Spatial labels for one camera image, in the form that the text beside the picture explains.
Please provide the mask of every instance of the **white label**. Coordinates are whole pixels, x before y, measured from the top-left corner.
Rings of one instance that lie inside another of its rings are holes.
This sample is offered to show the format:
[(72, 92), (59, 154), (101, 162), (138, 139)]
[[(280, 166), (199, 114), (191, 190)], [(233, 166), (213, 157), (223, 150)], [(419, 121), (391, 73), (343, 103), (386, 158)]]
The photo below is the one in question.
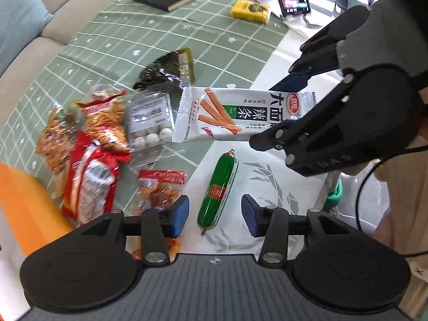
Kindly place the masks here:
[(130, 107), (129, 131), (135, 133), (170, 121), (168, 110), (164, 98)]

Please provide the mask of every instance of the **green checkered tablecloth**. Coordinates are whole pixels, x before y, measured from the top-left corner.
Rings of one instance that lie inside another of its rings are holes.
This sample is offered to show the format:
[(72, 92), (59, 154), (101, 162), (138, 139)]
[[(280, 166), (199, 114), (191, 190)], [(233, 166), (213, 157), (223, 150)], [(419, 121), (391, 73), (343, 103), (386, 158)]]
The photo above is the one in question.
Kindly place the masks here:
[[(96, 84), (131, 90), (145, 66), (167, 52), (189, 47), (197, 86), (250, 88), (288, 28), (236, 20), (236, 0), (195, 0), (171, 13), (132, 0), (116, 0), (98, 13), (27, 89), (0, 133), (0, 162), (36, 176), (53, 191), (52, 173), (34, 153), (54, 101), (67, 107), (87, 100)], [(188, 176), (212, 142), (171, 145), (155, 168), (183, 170)], [(115, 207), (126, 209), (136, 191), (136, 169), (121, 168)]]

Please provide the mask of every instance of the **quail egg package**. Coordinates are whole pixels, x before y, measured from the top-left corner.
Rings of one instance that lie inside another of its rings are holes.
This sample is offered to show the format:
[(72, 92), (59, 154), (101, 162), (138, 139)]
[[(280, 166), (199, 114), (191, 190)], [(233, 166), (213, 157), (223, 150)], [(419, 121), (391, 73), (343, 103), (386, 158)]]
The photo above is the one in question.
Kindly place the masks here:
[(128, 117), (128, 140), (134, 154), (155, 153), (172, 141), (174, 118), (168, 94), (148, 91), (133, 95)]

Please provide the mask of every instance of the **black circular motor housing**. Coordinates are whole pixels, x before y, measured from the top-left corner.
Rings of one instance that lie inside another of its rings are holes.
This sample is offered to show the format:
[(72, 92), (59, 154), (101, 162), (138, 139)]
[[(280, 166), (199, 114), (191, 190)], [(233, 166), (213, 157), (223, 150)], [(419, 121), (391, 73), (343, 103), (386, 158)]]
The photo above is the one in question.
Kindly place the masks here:
[(296, 257), (292, 276), (316, 303), (364, 313), (398, 305), (410, 269), (397, 252), (364, 235), (327, 235)]
[(64, 313), (111, 302), (129, 290), (137, 274), (136, 261), (119, 245), (72, 232), (30, 255), (20, 278), (30, 304)]

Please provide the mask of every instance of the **green label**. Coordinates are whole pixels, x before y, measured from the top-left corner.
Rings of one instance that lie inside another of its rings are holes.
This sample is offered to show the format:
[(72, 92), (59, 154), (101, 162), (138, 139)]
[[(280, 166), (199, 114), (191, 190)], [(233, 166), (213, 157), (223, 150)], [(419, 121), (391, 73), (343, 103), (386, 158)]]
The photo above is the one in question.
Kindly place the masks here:
[(232, 119), (236, 119), (236, 106), (234, 105), (223, 105), (224, 109)]

